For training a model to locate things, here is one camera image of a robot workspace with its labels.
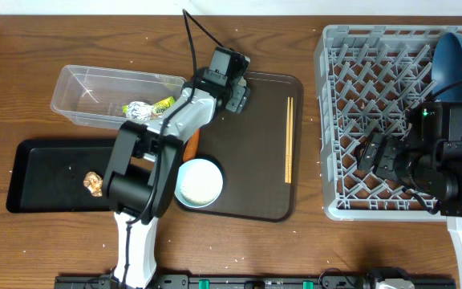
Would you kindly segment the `green snack wrapper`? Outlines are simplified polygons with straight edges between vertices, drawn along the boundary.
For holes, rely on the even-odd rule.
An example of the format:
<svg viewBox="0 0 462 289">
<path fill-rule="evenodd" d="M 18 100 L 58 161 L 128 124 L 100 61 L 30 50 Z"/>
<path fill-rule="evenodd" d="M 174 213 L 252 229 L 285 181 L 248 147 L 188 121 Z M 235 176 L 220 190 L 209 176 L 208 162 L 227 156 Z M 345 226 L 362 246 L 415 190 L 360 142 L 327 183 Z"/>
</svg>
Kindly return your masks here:
<svg viewBox="0 0 462 289">
<path fill-rule="evenodd" d="M 150 104 L 154 107 L 150 119 L 156 118 L 159 115 L 161 115 L 163 112 L 169 109 L 175 102 L 176 102 L 175 99 L 172 96 L 169 96 L 168 98 L 165 98 L 159 102 Z M 124 105 L 122 107 L 123 114 L 125 113 L 126 106 L 127 105 Z"/>
</svg>

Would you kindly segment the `orange carrot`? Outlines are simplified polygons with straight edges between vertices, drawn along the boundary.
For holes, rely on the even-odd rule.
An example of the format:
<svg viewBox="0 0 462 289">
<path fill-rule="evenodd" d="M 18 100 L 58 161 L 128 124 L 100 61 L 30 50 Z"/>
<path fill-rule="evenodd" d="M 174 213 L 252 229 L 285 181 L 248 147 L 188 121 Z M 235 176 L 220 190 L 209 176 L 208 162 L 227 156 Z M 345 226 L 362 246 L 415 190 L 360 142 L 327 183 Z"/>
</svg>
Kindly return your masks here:
<svg viewBox="0 0 462 289">
<path fill-rule="evenodd" d="M 184 148 L 184 154 L 182 158 L 183 162 L 187 162 L 195 158 L 197 154 L 198 145 L 199 145 L 200 135 L 201 135 L 201 131 L 200 129 L 197 129 L 193 133 L 193 135 L 190 137 L 190 139 L 188 140 Z"/>
</svg>

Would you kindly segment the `aluminium foil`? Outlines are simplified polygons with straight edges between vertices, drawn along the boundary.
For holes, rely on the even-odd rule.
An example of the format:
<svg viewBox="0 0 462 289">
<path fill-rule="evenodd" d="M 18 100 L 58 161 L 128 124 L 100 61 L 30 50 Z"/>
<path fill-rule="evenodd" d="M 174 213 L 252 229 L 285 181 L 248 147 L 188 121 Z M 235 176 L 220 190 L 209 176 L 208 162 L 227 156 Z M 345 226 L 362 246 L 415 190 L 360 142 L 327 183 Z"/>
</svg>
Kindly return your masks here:
<svg viewBox="0 0 462 289">
<path fill-rule="evenodd" d="M 125 116 L 130 120 L 147 121 L 151 118 L 153 106 L 140 101 L 133 101 L 126 106 Z"/>
</svg>

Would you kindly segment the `blue plate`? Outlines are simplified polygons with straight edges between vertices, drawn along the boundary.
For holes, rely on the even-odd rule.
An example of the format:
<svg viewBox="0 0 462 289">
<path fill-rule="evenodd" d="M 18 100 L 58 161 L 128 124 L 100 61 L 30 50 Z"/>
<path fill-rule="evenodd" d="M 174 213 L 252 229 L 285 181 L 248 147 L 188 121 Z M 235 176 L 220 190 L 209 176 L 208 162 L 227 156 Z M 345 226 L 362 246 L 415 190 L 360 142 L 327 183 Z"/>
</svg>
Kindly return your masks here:
<svg viewBox="0 0 462 289">
<path fill-rule="evenodd" d="M 462 102 L 462 34 L 446 33 L 432 58 L 434 101 Z"/>
</svg>

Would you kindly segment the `brown food scrap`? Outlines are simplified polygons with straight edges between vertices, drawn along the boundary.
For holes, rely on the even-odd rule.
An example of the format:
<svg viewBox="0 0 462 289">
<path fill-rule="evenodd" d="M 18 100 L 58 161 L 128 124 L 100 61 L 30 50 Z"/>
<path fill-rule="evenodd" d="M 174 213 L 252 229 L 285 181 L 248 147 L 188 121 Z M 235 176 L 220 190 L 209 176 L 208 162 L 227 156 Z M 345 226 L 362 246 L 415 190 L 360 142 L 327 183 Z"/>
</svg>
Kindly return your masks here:
<svg viewBox="0 0 462 289">
<path fill-rule="evenodd" d="M 93 197 L 102 197 L 103 178 L 95 172 L 89 172 L 83 179 L 83 185 Z"/>
</svg>

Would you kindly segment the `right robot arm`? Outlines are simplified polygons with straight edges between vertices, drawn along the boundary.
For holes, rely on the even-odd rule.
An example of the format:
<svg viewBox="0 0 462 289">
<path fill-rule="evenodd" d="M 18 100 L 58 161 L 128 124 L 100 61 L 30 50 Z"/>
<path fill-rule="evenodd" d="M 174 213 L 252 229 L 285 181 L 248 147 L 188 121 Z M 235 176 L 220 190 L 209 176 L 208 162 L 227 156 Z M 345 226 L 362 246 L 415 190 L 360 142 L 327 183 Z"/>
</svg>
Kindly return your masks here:
<svg viewBox="0 0 462 289">
<path fill-rule="evenodd" d="M 437 200 L 428 212 L 446 218 L 462 287 L 462 102 L 424 102 L 407 115 L 405 137 L 373 132 L 359 144 L 357 167 Z"/>
</svg>

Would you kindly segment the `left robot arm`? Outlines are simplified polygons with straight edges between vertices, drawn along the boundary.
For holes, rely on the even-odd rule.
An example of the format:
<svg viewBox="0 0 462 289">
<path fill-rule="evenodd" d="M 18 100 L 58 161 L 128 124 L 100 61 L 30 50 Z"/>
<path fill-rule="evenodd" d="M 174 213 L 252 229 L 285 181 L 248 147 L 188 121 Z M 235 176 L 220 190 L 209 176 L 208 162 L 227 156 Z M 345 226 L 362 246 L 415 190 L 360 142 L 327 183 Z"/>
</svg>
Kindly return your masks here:
<svg viewBox="0 0 462 289">
<path fill-rule="evenodd" d="M 218 112 L 241 112 L 250 94 L 249 64 L 242 53 L 217 47 L 210 65 L 195 70 L 170 108 L 155 119 L 120 126 L 102 186 L 119 232 L 112 288 L 151 282 L 158 221 L 172 201 L 184 146 Z"/>
</svg>

